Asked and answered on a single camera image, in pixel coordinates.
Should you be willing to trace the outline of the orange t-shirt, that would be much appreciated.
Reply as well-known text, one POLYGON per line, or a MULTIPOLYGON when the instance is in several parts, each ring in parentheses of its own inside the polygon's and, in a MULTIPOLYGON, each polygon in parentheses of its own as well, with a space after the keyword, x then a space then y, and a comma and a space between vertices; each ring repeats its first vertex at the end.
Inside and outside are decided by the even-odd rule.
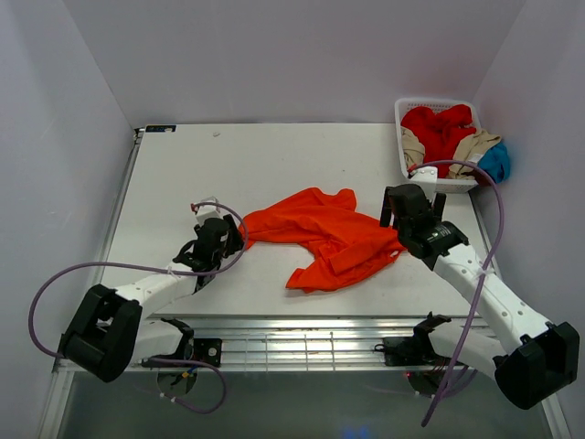
POLYGON ((287 289, 333 292, 365 281, 405 251, 396 231, 356 206, 349 188, 328 195, 309 187, 246 215, 239 231, 249 235, 247 248, 257 242, 296 244, 313 255, 311 264, 293 271, 287 289))

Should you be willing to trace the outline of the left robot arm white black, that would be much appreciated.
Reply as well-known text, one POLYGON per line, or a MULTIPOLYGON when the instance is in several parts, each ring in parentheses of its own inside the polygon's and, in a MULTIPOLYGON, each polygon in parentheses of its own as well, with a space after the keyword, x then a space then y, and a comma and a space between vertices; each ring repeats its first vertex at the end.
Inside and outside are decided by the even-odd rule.
POLYGON ((175 318, 147 318, 203 289, 222 262, 244 247, 230 215, 205 219, 195 233, 161 273, 115 288, 91 287, 61 336, 58 353, 104 382, 135 362, 152 367, 153 358, 177 366, 191 360, 193 329, 175 318))

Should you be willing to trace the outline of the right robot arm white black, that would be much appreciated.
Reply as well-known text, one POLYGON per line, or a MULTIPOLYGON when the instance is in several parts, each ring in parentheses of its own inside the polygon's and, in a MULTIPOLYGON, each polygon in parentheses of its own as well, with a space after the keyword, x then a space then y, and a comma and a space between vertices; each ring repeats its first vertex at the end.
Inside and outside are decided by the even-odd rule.
POLYGON ((577 378, 580 335, 567 322, 554 324, 485 270, 468 238, 442 220, 445 195, 428 200, 415 184, 387 187, 380 216, 399 243, 450 284, 494 332, 465 331, 449 317, 428 314, 411 337, 386 345, 394 359, 433 363, 456 357, 494 380, 516 407, 527 410, 577 378))

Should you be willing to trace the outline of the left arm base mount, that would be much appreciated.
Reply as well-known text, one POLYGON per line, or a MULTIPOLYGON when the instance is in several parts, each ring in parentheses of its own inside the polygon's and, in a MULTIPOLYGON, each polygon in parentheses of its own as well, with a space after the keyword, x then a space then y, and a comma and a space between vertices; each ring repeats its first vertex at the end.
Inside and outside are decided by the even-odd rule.
POLYGON ((144 359, 141 365, 146 368, 192 367, 191 361, 198 361, 218 368, 222 347, 221 338, 191 337, 181 341, 171 354, 158 354, 154 358, 144 359))

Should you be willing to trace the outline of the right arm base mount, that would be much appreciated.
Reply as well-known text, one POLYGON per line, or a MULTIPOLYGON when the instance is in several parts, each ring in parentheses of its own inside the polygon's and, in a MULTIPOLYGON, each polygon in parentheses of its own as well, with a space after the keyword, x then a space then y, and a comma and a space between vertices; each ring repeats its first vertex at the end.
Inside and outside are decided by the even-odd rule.
POLYGON ((430 334, 439 329, 458 329, 463 327, 452 321, 450 317, 429 312, 407 337, 383 337, 373 351, 384 357, 386 366, 433 366, 446 368, 450 357, 440 355, 431 344, 430 334))

